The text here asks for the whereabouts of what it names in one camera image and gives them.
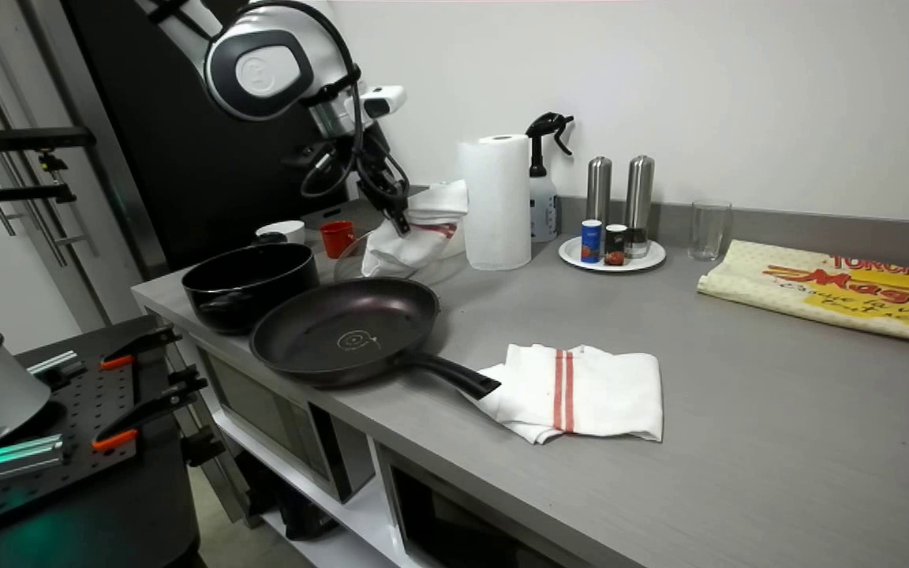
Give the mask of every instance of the white towel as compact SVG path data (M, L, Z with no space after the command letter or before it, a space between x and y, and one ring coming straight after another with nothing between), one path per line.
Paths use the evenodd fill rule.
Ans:
M408 277L410 270L419 270L428 261L452 254L455 251L452 237L459 234L464 210L467 210L464 180L410 196L408 219L415 230L398 234L392 222L382 222L375 230L368 230L361 270L367 277L375 275Z
M506 366L484 369L484 375L503 386L480 402L480 409L533 444L557 435L663 442L663 388L651 354L512 343Z

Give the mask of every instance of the black frying pan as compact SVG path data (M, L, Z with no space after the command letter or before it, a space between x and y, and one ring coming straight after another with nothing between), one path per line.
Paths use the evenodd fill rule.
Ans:
M322 388L428 369L464 395L485 398L498 381L423 354L436 313L436 294L415 282L327 283L272 309L254 331L254 354L267 369Z

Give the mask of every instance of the floor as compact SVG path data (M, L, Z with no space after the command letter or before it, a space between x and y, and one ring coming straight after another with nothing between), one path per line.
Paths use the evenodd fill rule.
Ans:
M190 468L201 558L209 568L304 568L305 560L272 530L230 521L201 471Z

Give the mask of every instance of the small plate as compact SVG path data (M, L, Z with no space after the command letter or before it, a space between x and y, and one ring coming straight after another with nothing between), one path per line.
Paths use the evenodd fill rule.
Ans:
M629 270L651 270L651 268L663 265L667 247L659 247L658 239L647 239L647 254L640 254L640 260L625 260L625 265L603 265L603 261L587 265L587 261L582 261L582 237L574 237L574 239L565 239L559 247L559 260L582 268L582 270L629 275Z

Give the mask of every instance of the spice shaker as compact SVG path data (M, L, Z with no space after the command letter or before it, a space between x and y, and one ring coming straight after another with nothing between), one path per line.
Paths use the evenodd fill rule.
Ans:
M609 190L613 190L613 160L587 160L587 219L609 224Z
M625 196L631 254L647 254L651 185L654 185L654 160L647 153L637 153L629 169L629 196Z
M603 230L605 224L601 219L582 222L582 261L585 265L603 261Z
M625 265L625 224L609 224L605 228L603 265Z

